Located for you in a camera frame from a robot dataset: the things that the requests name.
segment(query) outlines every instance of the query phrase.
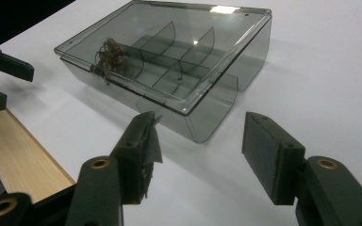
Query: transparent plastic box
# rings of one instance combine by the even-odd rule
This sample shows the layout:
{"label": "transparent plastic box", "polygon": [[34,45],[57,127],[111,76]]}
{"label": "transparent plastic box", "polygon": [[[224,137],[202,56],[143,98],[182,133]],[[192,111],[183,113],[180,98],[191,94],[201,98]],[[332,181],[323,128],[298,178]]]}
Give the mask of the transparent plastic box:
{"label": "transparent plastic box", "polygon": [[55,52],[82,82],[200,143],[262,67],[271,22],[269,9],[131,1]]}

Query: white surface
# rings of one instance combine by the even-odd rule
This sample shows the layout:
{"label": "white surface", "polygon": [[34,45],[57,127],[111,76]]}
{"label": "white surface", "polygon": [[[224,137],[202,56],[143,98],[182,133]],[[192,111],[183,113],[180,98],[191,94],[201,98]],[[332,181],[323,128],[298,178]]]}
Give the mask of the white surface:
{"label": "white surface", "polygon": [[[53,50],[126,2],[77,0],[0,46],[36,70],[33,83],[0,73],[8,109],[75,180],[137,112],[76,80]],[[362,184],[362,1],[199,3],[270,8],[267,62],[208,142],[157,127],[164,164],[149,199],[124,208],[125,225],[297,225],[294,207],[273,206],[241,154],[246,111],[273,118],[306,157],[335,158]]]}

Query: dark floor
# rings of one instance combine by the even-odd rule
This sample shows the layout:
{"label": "dark floor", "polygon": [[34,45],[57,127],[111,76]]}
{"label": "dark floor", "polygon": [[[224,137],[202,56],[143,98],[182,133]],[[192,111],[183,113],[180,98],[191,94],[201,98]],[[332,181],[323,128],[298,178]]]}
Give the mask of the dark floor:
{"label": "dark floor", "polygon": [[74,0],[0,1],[0,44],[15,37]]}

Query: container lid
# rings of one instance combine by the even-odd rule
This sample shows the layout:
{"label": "container lid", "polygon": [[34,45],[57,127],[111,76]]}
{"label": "container lid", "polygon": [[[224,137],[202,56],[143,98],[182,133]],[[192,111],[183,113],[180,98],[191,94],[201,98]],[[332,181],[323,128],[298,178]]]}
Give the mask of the container lid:
{"label": "container lid", "polygon": [[55,52],[108,84],[189,114],[271,17],[269,9],[131,1]]}

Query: light wood board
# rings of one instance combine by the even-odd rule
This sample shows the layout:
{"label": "light wood board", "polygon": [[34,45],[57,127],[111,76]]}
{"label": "light wood board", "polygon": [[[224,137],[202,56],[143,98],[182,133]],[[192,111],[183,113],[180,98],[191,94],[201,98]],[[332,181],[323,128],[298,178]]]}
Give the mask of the light wood board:
{"label": "light wood board", "polygon": [[74,180],[8,111],[0,111],[0,178],[8,193],[27,193],[33,202]]}

